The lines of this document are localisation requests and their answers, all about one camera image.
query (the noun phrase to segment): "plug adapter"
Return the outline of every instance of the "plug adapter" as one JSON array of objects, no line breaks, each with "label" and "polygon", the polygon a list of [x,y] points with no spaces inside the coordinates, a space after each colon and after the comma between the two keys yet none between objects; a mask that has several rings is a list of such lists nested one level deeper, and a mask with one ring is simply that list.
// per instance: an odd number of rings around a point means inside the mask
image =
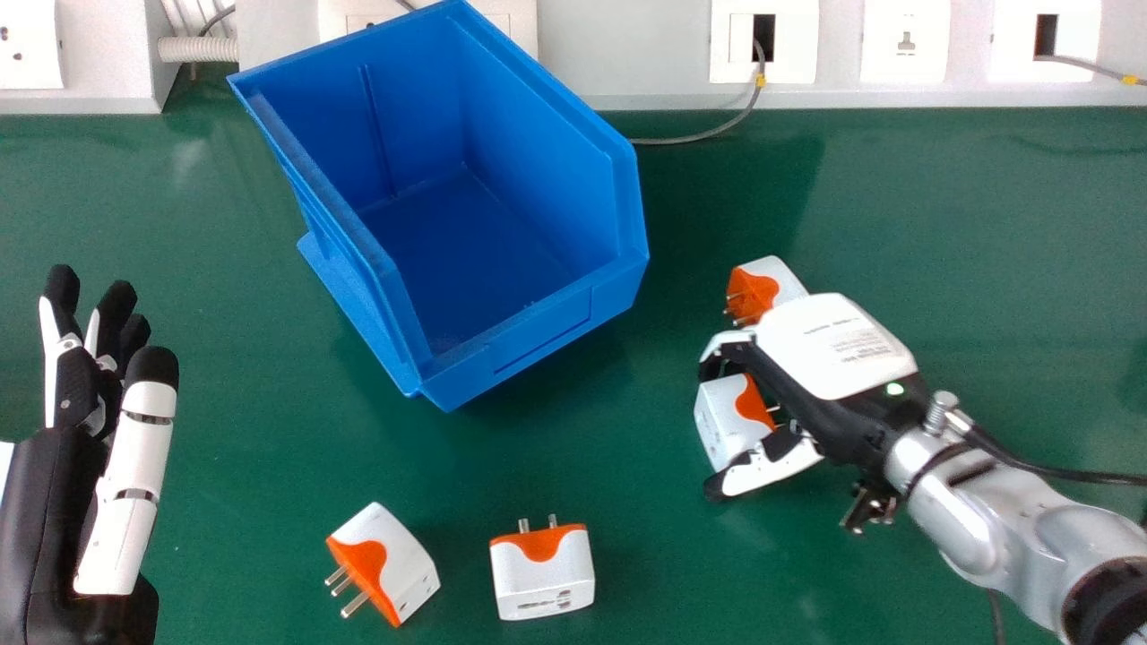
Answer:
[{"label": "plug adapter", "polygon": [[585,524],[530,530],[525,519],[518,533],[490,541],[498,617],[504,621],[564,614],[593,604],[595,577]]},{"label": "plug adapter", "polygon": [[367,600],[395,627],[427,601],[442,584],[434,560],[382,504],[373,502],[327,537],[338,569],[327,577],[337,597],[354,585],[359,595],[343,607],[349,619]]}]

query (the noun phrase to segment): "blue storage box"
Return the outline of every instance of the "blue storage box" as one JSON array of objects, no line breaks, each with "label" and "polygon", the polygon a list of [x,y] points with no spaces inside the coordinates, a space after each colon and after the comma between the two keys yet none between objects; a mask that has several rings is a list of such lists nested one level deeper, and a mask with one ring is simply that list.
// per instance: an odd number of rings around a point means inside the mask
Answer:
[{"label": "blue storage box", "polygon": [[453,410],[632,305],[632,146],[463,0],[229,80],[407,396]]}]

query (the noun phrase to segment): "white outlet plate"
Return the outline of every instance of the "white outlet plate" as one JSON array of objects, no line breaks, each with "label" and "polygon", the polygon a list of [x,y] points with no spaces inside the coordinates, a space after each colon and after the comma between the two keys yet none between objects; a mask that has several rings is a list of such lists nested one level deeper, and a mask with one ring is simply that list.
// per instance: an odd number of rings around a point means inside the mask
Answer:
[{"label": "white outlet plate", "polygon": [[0,2],[0,90],[62,90],[55,0]]},{"label": "white outlet plate", "polygon": [[950,0],[865,0],[861,83],[943,83]]},{"label": "white outlet plate", "polygon": [[1087,83],[1094,75],[1061,63],[1033,61],[1039,14],[1058,14],[1055,54],[1094,61],[1099,53],[1100,0],[996,0],[992,83]]},{"label": "white outlet plate", "polygon": [[712,0],[709,83],[748,83],[752,62],[752,16],[777,16],[773,62],[765,63],[768,83],[817,80],[820,38],[818,0]]},{"label": "white outlet plate", "polygon": [[[411,3],[422,8],[434,2]],[[470,5],[526,54],[538,57],[537,0],[470,0]],[[319,0],[319,41],[334,40],[405,13],[395,0]]]}]

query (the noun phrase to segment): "robotic hand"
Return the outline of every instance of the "robotic hand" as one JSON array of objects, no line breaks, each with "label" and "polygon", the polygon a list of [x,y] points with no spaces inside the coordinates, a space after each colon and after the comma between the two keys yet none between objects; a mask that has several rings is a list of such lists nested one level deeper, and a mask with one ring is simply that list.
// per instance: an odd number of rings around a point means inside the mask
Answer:
[{"label": "robotic hand", "polygon": [[0,443],[0,643],[150,645],[159,599],[139,575],[179,388],[147,345],[124,281],[80,335],[79,279],[56,265],[39,301],[45,429]]},{"label": "robotic hand", "polygon": [[[841,524],[861,533],[904,507],[968,582],[1011,597],[1069,645],[1147,645],[1147,534],[1040,477],[1147,485],[1015,457],[929,394],[915,359],[840,294],[809,293],[766,257],[733,271],[727,313],[701,357],[695,418],[717,473],[711,499],[794,475],[821,457],[860,469]],[[779,403],[766,407],[760,391]],[[788,414],[777,423],[774,413]]]}]

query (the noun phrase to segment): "green tabletop surface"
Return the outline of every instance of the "green tabletop surface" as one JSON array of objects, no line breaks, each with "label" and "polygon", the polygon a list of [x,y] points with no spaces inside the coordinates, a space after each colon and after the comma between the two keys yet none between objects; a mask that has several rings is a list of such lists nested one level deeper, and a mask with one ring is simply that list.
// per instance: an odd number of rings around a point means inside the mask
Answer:
[{"label": "green tabletop surface", "polygon": [[[767,100],[767,91],[763,100]],[[719,112],[607,115],[629,135]],[[631,311],[458,412],[404,398],[295,249],[292,194],[223,75],[157,117],[0,118],[0,440],[41,419],[36,297],[131,280],[182,381],[145,575],[159,644],[990,643],[988,599],[902,516],[837,521],[822,464],[724,505],[693,425],[729,270],[775,254],[860,303],[1015,451],[1147,471],[1147,110],[763,111],[638,154]],[[1056,484],[1139,519],[1141,489]],[[350,620],[323,539],[368,502],[434,557],[401,629]],[[501,622],[489,541],[588,526],[593,606]],[[1015,644],[1051,644],[1011,603]]]}]

